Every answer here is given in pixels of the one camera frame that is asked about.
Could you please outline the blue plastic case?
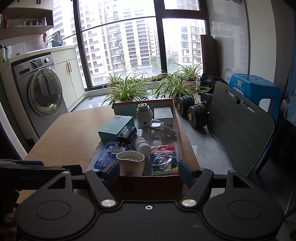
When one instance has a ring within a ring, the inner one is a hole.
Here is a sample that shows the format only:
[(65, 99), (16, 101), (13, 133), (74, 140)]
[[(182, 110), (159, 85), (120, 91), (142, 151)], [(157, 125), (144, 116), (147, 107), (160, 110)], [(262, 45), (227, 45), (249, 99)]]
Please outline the blue plastic case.
[(103, 148), (98, 147), (93, 155), (93, 169), (104, 170), (109, 164), (116, 161), (116, 155), (129, 151), (129, 145), (119, 146), (117, 142), (108, 142)]

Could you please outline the white cup-shaped adapter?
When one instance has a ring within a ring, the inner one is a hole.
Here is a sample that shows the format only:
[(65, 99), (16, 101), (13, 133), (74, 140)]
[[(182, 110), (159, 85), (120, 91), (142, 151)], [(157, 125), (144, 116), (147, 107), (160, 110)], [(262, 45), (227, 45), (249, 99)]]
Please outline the white cup-shaped adapter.
[(145, 156), (137, 151), (124, 151), (116, 155), (120, 176), (140, 177), (145, 166)]

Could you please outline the red blue playing card box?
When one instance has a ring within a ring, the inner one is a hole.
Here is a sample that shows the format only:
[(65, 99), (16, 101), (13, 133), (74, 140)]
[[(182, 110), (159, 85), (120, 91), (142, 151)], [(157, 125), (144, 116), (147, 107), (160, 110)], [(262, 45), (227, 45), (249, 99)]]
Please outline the red blue playing card box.
[(151, 147), (151, 175), (166, 176), (179, 173), (179, 159), (174, 145)]

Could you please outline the teal white paper box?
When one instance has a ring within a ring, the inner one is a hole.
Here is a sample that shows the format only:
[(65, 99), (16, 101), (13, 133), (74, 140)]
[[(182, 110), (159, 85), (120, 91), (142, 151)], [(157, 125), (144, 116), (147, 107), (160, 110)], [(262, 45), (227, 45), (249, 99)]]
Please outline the teal white paper box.
[(125, 126), (134, 126), (132, 116), (115, 115), (103, 128), (98, 132), (102, 141), (116, 142), (117, 136)]

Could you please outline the black power adapter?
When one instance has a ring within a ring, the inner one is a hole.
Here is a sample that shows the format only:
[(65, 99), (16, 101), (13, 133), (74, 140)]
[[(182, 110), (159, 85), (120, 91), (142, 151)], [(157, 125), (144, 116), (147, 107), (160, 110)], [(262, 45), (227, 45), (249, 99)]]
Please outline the black power adapter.
[(136, 135), (137, 129), (135, 126), (125, 126), (117, 135), (118, 145), (126, 146), (131, 144)]

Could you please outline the clear plastic bulb object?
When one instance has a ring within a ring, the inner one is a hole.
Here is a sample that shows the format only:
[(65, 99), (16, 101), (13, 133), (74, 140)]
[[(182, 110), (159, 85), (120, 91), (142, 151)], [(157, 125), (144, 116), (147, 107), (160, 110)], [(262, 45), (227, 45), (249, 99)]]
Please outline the clear plastic bulb object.
[(157, 119), (152, 119), (149, 128), (148, 133), (155, 135), (156, 137), (162, 137), (162, 136), (170, 136), (175, 137), (176, 131), (169, 126), (166, 126), (162, 121)]

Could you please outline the grey folding chair back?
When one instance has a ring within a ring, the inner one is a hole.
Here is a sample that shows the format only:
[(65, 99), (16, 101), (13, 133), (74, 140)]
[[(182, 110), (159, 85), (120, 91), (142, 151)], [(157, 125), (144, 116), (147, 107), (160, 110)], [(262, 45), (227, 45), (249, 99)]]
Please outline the grey folding chair back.
[(234, 170), (247, 177), (263, 158), (275, 121), (242, 94), (217, 82), (207, 129), (224, 148)]

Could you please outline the black dumbbell far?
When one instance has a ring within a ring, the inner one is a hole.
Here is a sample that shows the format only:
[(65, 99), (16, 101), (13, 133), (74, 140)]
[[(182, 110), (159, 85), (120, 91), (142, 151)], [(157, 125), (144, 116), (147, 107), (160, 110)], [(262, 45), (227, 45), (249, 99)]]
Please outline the black dumbbell far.
[(181, 96), (177, 100), (178, 113), (183, 118), (187, 119), (188, 118), (188, 109), (189, 109), (189, 107), (197, 105), (197, 104), (203, 105), (206, 108), (206, 110), (209, 111), (210, 105), (211, 105), (211, 102), (212, 102), (212, 98), (213, 98), (213, 94), (204, 93), (201, 96), (200, 102), (194, 102), (194, 99), (189, 95)]

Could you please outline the grey washing machine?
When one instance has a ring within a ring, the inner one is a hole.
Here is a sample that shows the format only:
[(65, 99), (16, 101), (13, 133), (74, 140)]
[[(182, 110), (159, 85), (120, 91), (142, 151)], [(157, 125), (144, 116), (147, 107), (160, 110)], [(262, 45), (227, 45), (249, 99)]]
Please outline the grey washing machine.
[(52, 123), (68, 112), (51, 54), (16, 61), (16, 87), (31, 126), (40, 138)]

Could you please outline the spider plant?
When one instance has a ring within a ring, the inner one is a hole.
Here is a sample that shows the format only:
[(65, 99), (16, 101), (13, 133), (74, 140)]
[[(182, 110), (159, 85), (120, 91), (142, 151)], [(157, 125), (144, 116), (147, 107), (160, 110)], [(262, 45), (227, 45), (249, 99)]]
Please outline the spider plant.
[(112, 105), (118, 102), (146, 100), (148, 99), (148, 83), (144, 77), (126, 77), (110, 87), (110, 92), (106, 95), (103, 103), (107, 102)]
[(152, 87), (152, 95), (155, 98), (175, 99), (186, 95), (195, 98), (196, 93), (211, 90), (211, 87), (200, 86), (197, 81), (188, 81), (183, 74), (162, 73), (156, 82)]
[(200, 71), (203, 69), (200, 65), (198, 64), (197, 66), (193, 65), (186, 65), (183, 66), (181, 64), (177, 64), (178, 69), (174, 73), (177, 77), (181, 77), (185, 81), (200, 81)]
[(106, 77), (106, 80), (104, 82), (105, 85), (108, 87), (116, 87), (123, 81), (123, 78), (121, 77), (121, 74), (112, 74), (110, 76)]

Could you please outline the front right spider plant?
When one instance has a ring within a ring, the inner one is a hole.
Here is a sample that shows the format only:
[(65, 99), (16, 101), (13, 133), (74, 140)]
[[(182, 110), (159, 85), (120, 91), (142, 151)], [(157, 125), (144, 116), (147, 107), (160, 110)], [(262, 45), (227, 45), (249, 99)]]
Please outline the front right spider plant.
[(186, 95), (195, 98), (196, 93), (211, 90), (211, 87), (200, 86), (197, 81), (188, 81), (183, 74), (162, 73), (156, 82), (152, 87), (152, 95), (155, 98), (175, 99)]

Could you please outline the back left spider plant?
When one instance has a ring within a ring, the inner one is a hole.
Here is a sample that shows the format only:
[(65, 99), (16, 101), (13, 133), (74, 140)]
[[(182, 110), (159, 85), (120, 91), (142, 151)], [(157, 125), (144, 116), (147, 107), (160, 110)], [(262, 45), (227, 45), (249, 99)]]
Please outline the back left spider plant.
[(106, 77), (106, 80), (104, 82), (105, 85), (108, 87), (116, 87), (123, 81), (123, 78), (121, 77), (121, 74), (112, 74), (110, 76)]

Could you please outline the black bag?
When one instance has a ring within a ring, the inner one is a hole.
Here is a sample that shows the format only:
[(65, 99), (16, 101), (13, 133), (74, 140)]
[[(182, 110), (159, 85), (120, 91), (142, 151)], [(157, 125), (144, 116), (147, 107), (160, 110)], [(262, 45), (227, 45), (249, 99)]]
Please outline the black bag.
[(200, 77), (200, 86), (209, 87), (210, 90), (208, 92), (210, 94), (214, 93), (216, 82), (222, 82), (225, 85), (228, 85), (228, 83), (224, 79), (218, 76), (212, 76), (212, 75), (207, 75), (203, 73), (202, 76)]

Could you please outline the white fan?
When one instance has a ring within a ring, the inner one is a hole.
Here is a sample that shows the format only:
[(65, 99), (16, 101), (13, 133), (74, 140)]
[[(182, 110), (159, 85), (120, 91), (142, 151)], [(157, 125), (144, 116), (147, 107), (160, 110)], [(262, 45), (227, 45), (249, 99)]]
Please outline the white fan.
[(235, 71), (232, 68), (225, 68), (222, 72), (221, 78), (229, 84), (230, 78), (234, 73)]

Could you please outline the wooden wall shelf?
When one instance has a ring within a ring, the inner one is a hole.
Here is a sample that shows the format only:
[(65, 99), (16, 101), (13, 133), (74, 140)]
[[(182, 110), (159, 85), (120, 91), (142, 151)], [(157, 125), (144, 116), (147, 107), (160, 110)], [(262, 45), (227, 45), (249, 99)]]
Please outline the wooden wall shelf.
[(0, 40), (42, 34), (54, 26), (18, 26), (13, 28), (5, 28), (0, 30)]

